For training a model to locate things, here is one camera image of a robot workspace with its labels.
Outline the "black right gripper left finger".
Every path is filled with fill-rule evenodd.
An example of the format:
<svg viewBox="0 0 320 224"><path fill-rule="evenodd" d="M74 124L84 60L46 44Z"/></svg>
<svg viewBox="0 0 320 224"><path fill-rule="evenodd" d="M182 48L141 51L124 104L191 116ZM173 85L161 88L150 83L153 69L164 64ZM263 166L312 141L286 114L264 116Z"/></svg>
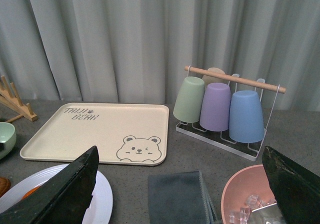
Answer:
<svg viewBox="0 0 320 224"><path fill-rule="evenodd" d="M35 192L1 213L1 223L82 223L89 208L99 153L92 146Z"/></svg>

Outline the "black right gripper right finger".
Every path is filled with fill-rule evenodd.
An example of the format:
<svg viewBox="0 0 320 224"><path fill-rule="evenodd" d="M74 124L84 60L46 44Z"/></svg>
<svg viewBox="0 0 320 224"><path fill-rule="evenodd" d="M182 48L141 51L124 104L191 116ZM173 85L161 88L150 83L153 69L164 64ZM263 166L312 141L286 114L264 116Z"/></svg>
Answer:
<svg viewBox="0 0 320 224"><path fill-rule="evenodd" d="M270 146L264 148L262 163L285 221L319 223L319 176Z"/></svg>

